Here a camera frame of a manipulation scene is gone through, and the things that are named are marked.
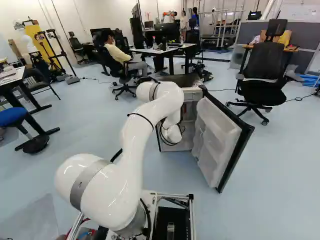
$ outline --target white mannequin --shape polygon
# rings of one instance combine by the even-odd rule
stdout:
[[[34,45],[34,43],[32,41],[32,38],[25,33],[24,28],[18,28],[17,31],[21,35],[21,41],[26,44],[26,49],[27,49],[28,53],[33,53],[33,52],[38,51],[38,49],[36,48],[36,46]]]

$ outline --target blue chair seat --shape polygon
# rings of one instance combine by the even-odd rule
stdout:
[[[0,111],[0,127],[9,127],[21,120],[23,121],[27,114],[28,111],[23,107],[12,107]]]

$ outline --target floor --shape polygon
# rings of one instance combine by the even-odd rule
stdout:
[[[177,74],[182,71],[180,64],[184,59],[176,58],[174,63]],[[228,69],[229,63],[205,61],[205,65],[214,75],[206,84],[209,90],[235,87],[237,71]],[[46,224],[40,221],[38,231],[52,227],[59,234],[66,233],[78,213],[55,191],[57,167],[78,153],[110,159],[121,147],[119,133],[127,114],[141,104],[127,94],[115,101],[107,83],[115,79],[101,74],[100,65],[77,67],[75,71],[79,77],[99,81],[82,79],[72,85],[54,84],[61,101],[51,91],[36,95],[41,105],[52,104],[52,108],[34,114],[36,120],[46,130],[61,128],[50,136],[49,146],[36,155],[15,152],[14,147],[25,140],[20,134],[17,140],[0,148],[0,222],[4,221],[0,228],[6,226],[7,233],[19,233],[22,229],[5,224],[7,221],[20,216],[18,212],[27,206],[33,209],[34,202],[47,199],[48,195],[51,200],[46,200],[45,206],[52,203],[55,220]],[[313,90],[290,82],[283,91],[292,99]],[[212,94],[222,103],[238,97],[231,90]],[[30,103],[23,104],[32,109]],[[163,193],[193,193],[199,240],[318,240],[319,104],[320,98],[311,96],[275,107],[268,113],[268,126],[262,126],[255,114],[246,113],[242,119],[255,126],[255,131],[222,194],[208,187],[189,152],[160,153],[153,133],[145,148],[143,187]],[[242,109],[234,106],[232,110],[239,113]],[[4,233],[0,231],[0,238],[14,237],[1,234]],[[39,239],[16,236],[14,240]]]
[[[309,71],[320,72],[320,54],[319,52],[316,54],[313,62],[310,65]]]

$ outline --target man in yellow shirt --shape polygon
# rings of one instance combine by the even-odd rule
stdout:
[[[101,37],[104,42],[104,47],[108,50],[114,60],[123,65],[125,61],[129,61],[131,59],[130,55],[125,54],[115,45],[115,35],[112,30],[104,30]],[[148,75],[148,66],[144,61],[128,62],[128,70],[142,70],[143,77]]]

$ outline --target cabinet door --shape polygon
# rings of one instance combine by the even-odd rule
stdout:
[[[192,154],[209,186],[221,193],[255,128],[201,88]]]

